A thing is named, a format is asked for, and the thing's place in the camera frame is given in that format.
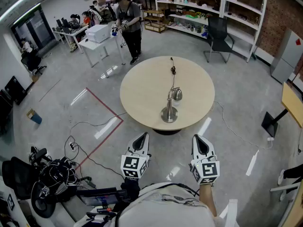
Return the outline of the white cluttered table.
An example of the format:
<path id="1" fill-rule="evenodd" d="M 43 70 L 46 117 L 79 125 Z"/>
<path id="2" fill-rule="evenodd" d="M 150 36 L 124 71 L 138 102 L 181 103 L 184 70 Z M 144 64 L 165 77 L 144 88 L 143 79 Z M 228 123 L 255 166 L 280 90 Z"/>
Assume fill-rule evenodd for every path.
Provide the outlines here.
<path id="1" fill-rule="evenodd" d="M 72 38 L 73 41 L 76 43 L 76 45 L 77 45 L 80 53 L 83 54 L 84 51 L 83 51 L 82 47 L 80 46 L 79 41 L 77 40 L 77 35 L 81 34 L 84 31 L 86 31 L 88 28 L 89 28 L 89 26 L 83 26 L 83 27 L 81 27 L 81 28 L 79 28 L 77 30 L 72 30 L 71 34 L 64 33 L 64 32 L 57 32 L 57 31 L 53 31 L 53 34 L 54 34 L 55 39 L 57 41 L 61 40 L 62 43 L 64 43 L 63 40 L 62 40 L 62 35 L 63 35 L 64 38 L 65 38 L 65 41 L 67 42 L 67 44 L 68 44 L 68 46 L 69 46 L 70 49 L 72 48 L 72 41 L 70 40 L 70 38 Z"/>

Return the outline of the black swivel office chair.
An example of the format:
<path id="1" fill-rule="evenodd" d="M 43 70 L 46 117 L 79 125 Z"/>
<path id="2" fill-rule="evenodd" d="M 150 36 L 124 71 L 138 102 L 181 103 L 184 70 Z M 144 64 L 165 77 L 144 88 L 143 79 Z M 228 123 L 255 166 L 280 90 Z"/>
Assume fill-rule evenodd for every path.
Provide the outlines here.
<path id="1" fill-rule="evenodd" d="M 42 58 L 37 55 L 36 49 L 34 49 L 32 52 L 22 52 L 21 57 L 22 64 L 32 73 L 32 75 L 36 75 L 37 73 L 42 75 L 41 70 L 47 67 L 40 66 Z"/>

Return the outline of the white printer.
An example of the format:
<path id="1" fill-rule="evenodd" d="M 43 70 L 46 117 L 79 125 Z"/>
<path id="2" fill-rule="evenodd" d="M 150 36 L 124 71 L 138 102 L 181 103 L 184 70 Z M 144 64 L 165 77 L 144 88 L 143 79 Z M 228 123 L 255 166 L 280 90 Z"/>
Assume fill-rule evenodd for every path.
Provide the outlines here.
<path id="1" fill-rule="evenodd" d="M 110 28 L 108 25 L 94 25 L 85 31 L 89 41 L 101 43 L 110 37 Z"/>

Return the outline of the black cantilever office chair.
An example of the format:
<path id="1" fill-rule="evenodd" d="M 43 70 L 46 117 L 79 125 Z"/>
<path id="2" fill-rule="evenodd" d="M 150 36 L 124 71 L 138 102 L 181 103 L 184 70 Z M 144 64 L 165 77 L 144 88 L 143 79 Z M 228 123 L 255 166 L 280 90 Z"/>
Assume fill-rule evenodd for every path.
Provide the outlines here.
<path id="1" fill-rule="evenodd" d="M 209 51 L 203 51 L 207 62 L 213 53 L 221 55 L 225 63 L 228 62 L 233 51 L 235 40 L 227 31 L 227 20 L 222 17 L 208 17 L 207 42 Z"/>

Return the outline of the black flat case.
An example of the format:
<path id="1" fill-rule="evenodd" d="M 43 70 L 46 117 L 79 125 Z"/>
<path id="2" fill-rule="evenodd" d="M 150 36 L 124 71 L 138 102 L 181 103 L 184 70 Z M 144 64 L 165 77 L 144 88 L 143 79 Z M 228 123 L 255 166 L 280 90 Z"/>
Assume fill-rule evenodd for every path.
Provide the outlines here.
<path id="1" fill-rule="evenodd" d="M 5 86 L 6 92 L 11 96 L 17 105 L 19 105 L 23 99 L 27 96 L 27 92 L 21 86 L 19 81 L 15 76 L 13 76 L 10 81 Z"/>

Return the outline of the blue box with cardboard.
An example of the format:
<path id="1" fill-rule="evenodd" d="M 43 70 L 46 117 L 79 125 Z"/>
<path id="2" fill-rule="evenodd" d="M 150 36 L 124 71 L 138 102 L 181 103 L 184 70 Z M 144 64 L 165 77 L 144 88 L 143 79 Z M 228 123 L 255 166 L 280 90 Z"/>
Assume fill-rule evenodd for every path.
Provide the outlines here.
<path id="1" fill-rule="evenodd" d="M 27 112 L 27 117 L 33 122 L 35 122 L 36 124 L 41 124 L 42 122 L 42 118 L 40 117 L 40 115 L 33 109 L 30 109 Z"/>

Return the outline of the small wooden rack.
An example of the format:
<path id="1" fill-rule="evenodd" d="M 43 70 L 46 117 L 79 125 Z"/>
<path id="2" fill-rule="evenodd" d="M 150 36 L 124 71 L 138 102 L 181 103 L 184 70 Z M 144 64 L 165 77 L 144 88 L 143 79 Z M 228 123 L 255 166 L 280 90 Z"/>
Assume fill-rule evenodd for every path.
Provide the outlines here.
<path id="1" fill-rule="evenodd" d="M 145 10 L 143 12 L 144 28 L 149 31 L 162 33 L 165 26 L 165 14 L 163 10 Z"/>

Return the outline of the black mesh office chair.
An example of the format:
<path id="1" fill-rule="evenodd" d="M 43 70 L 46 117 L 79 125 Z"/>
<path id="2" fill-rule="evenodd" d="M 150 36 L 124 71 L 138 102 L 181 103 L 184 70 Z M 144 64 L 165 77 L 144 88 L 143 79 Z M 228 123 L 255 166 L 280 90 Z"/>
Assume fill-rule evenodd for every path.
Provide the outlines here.
<path id="1" fill-rule="evenodd" d="M 17 157 L 2 163 L 2 177 L 6 186 L 14 190 L 20 200 L 31 200 L 35 213 L 43 218 L 50 218 L 56 207 L 55 202 L 47 199 L 49 188 L 39 181 L 39 171 Z"/>

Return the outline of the person's right forearm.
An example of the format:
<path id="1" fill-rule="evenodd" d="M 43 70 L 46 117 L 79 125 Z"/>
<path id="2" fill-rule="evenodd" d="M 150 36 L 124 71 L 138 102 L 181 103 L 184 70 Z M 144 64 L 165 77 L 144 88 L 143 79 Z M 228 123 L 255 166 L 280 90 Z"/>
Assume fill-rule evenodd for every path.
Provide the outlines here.
<path id="1" fill-rule="evenodd" d="M 210 209 L 214 217 L 217 216 L 211 184 L 201 184 L 199 186 L 199 200 Z"/>

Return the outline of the wooden side table black stand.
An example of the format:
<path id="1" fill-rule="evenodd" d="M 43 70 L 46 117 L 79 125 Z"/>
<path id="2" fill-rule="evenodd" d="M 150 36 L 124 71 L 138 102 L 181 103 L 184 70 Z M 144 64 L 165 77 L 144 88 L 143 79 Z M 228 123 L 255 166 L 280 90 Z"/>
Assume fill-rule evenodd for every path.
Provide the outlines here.
<path id="1" fill-rule="evenodd" d="M 285 82 L 283 83 L 281 104 L 284 110 L 275 118 L 269 112 L 266 112 L 261 124 L 263 129 L 273 138 L 278 128 L 278 121 L 287 113 L 291 114 L 300 128 L 303 127 L 303 102 Z"/>

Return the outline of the silver desk lamp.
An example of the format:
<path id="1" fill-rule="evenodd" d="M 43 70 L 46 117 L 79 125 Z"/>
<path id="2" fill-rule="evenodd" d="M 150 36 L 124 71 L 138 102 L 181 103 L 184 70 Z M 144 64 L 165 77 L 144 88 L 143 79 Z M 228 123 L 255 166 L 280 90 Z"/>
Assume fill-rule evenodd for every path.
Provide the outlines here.
<path id="1" fill-rule="evenodd" d="M 178 118 L 178 110 L 173 106 L 173 101 L 177 104 L 182 100 L 183 95 L 180 87 L 173 87 L 170 89 L 167 98 L 167 104 L 162 109 L 160 116 L 161 119 L 166 123 L 173 123 Z"/>

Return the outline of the black equipment rack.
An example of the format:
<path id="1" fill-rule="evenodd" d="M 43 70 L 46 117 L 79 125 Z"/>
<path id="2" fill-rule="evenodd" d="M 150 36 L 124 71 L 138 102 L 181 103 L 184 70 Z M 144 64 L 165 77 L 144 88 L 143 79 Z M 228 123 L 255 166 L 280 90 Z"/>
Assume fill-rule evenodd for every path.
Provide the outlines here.
<path id="1" fill-rule="evenodd" d="M 13 100 L 7 94 L 6 90 L 0 90 L 0 135 L 7 132 L 6 126 L 9 122 L 9 116 L 13 108 Z"/>

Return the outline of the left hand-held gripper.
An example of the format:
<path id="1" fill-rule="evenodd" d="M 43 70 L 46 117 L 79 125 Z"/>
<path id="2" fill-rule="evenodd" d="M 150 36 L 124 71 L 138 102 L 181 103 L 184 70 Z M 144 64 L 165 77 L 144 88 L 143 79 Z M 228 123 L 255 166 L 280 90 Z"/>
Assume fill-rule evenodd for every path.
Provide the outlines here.
<path id="1" fill-rule="evenodd" d="M 121 171 L 124 177 L 140 179 L 148 167 L 151 154 L 149 154 L 149 134 L 140 133 L 128 143 L 128 149 L 121 156 Z"/>

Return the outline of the black flat panel device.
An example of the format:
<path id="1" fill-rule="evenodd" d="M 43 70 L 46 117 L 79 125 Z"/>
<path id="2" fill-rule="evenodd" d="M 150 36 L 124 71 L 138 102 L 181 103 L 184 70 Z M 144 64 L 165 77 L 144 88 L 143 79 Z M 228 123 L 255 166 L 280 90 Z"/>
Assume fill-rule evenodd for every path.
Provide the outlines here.
<path id="1" fill-rule="evenodd" d="M 104 188 L 93 190 L 77 190 L 76 196 L 87 206 L 97 207 L 117 204 L 120 202 L 129 202 L 131 198 L 126 190 L 117 188 Z"/>

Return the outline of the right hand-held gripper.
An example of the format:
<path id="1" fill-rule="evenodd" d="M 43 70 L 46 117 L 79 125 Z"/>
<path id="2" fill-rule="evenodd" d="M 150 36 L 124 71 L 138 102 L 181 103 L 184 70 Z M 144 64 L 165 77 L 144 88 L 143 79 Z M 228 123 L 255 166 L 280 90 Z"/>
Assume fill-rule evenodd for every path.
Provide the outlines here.
<path id="1" fill-rule="evenodd" d="M 212 184 L 220 176 L 220 162 L 213 144 L 205 137 L 195 134 L 192 138 L 190 172 L 199 185 Z"/>

